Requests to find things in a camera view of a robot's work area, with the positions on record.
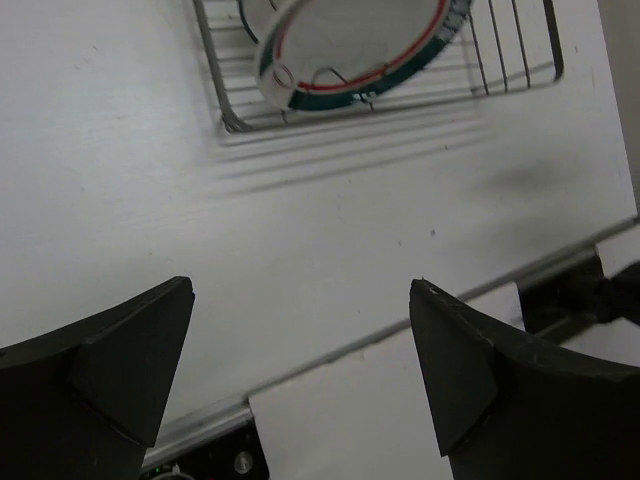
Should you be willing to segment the green red rimmed plate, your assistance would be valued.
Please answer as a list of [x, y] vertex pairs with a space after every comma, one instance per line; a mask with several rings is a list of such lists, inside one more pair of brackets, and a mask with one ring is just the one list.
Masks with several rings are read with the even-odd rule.
[[258, 44], [254, 76], [280, 110], [366, 103], [432, 63], [463, 29], [469, 1], [286, 1]]

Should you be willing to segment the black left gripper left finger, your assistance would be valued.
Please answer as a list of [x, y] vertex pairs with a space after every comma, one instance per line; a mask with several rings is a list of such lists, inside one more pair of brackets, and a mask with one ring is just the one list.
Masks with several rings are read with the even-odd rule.
[[176, 276], [1, 350], [4, 479], [135, 479], [157, 440], [195, 301]]

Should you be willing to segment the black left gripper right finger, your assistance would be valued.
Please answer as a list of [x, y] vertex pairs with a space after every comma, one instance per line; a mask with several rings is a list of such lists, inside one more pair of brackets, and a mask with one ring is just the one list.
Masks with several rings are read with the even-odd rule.
[[457, 479], [635, 479], [639, 371], [485, 315], [426, 280], [410, 324]]

